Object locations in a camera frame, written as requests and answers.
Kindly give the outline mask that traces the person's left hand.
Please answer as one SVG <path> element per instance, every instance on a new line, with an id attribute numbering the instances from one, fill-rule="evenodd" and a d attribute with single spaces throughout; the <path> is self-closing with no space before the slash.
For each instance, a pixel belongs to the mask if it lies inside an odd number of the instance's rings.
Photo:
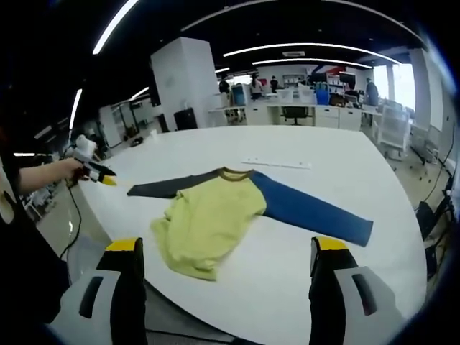
<path id="1" fill-rule="evenodd" d="M 57 179 L 77 181 L 85 177 L 83 164 L 75 158 L 66 158 L 55 163 L 54 171 Z"/>

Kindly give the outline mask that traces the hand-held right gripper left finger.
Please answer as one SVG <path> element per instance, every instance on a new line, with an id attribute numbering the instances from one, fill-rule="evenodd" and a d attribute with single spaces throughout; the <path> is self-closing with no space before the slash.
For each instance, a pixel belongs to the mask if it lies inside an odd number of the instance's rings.
<path id="1" fill-rule="evenodd" d="M 63 294 L 47 326 L 59 344 L 146 344 L 143 241 L 119 239 Z"/>

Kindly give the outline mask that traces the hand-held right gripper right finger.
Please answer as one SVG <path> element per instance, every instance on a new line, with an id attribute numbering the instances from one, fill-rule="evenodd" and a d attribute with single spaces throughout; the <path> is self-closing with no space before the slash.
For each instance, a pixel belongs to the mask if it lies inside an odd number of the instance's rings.
<path id="1" fill-rule="evenodd" d="M 342 241 L 311 241 L 311 344 L 388 344 L 405 325 L 392 289 Z"/>

